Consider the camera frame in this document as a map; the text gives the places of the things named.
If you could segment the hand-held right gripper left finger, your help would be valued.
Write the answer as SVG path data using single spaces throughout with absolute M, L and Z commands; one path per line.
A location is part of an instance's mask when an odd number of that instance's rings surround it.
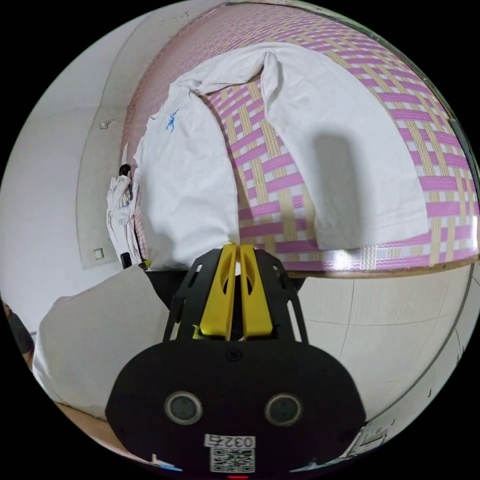
M 205 308 L 199 323 L 199 331 L 207 337 L 228 341 L 231 336 L 235 282 L 237 270 L 237 246 L 226 244 L 219 253 Z

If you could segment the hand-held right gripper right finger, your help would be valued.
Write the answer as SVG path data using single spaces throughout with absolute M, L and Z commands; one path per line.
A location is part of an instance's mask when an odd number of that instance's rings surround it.
M 273 324 L 254 247 L 240 245 L 239 260 L 243 336 L 267 337 L 273 331 Z

